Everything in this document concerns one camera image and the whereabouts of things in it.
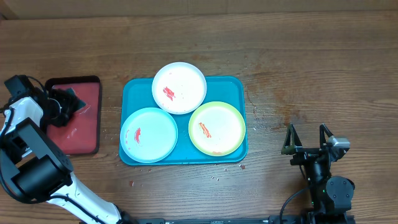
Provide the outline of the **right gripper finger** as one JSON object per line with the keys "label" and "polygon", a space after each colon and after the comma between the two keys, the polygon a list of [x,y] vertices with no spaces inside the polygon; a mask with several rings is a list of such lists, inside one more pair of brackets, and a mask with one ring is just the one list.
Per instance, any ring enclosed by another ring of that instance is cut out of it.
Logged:
{"label": "right gripper finger", "polygon": [[302,151],[302,143],[294,128],[294,125],[290,123],[287,127],[287,133],[284,141],[284,145],[281,149],[283,155],[294,155]]}
{"label": "right gripper finger", "polygon": [[328,139],[333,136],[333,133],[327,128],[327,126],[324,123],[320,125],[319,130],[320,130],[320,147],[321,148],[331,147],[331,143],[328,141]]}

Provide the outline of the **dark green sponge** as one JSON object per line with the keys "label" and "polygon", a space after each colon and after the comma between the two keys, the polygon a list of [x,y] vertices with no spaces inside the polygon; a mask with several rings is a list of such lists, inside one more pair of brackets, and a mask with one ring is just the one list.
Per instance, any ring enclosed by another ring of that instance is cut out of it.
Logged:
{"label": "dark green sponge", "polygon": [[79,97],[77,97],[77,94],[73,88],[67,88],[66,92],[69,93],[70,95],[73,95],[77,100],[77,103],[75,104],[73,111],[78,111],[86,106],[86,103],[81,99],[79,99]]}

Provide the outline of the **light blue plate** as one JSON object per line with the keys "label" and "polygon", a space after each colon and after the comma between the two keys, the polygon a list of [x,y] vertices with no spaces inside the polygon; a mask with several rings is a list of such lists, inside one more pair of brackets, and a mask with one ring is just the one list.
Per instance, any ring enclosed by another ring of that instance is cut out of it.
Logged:
{"label": "light blue plate", "polygon": [[128,158],[155,163],[166,158],[178,139],[178,127],[170,114],[160,108],[143,108],[129,115],[122,125],[120,143]]}

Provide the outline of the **white plate with red stain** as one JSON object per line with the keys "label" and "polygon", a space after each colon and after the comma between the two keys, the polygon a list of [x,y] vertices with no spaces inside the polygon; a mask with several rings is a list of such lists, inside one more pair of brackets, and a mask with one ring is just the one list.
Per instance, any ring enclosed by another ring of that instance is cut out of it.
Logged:
{"label": "white plate with red stain", "polygon": [[171,114],[187,114],[204,101],[205,76],[196,66],[174,62],[162,67],[152,82],[152,96],[157,105]]}

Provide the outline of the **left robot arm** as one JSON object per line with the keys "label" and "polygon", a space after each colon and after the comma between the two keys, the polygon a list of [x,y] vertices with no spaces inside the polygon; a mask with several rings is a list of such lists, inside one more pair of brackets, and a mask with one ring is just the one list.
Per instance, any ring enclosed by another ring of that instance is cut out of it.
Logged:
{"label": "left robot arm", "polygon": [[111,202],[97,196],[74,174],[69,158],[42,131],[44,121],[61,115],[55,99],[36,87],[10,88],[1,108],[1,185],[25,204],[51,203],[84,223],[135,223]]}

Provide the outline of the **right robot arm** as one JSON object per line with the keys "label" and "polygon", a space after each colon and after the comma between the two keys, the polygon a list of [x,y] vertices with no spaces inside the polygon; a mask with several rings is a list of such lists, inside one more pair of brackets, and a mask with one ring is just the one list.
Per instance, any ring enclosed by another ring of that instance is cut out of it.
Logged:
{"label": "right robot arm", "polygon": [[[351,210],[355,184],[352,180],[331,174],[331,164],[340,160],[351,147],[347,138],[335,136],[325,124],[321,124],[320,146],[303,147],[290,123],[287,128],[282,155],[292,156],[290,164],[299,166],[307,186],[290,196],[279,212],[279,223],[354,223]],[[283,216],[288,203],[298,195],[309,191],[312,207],[293,218]]]}

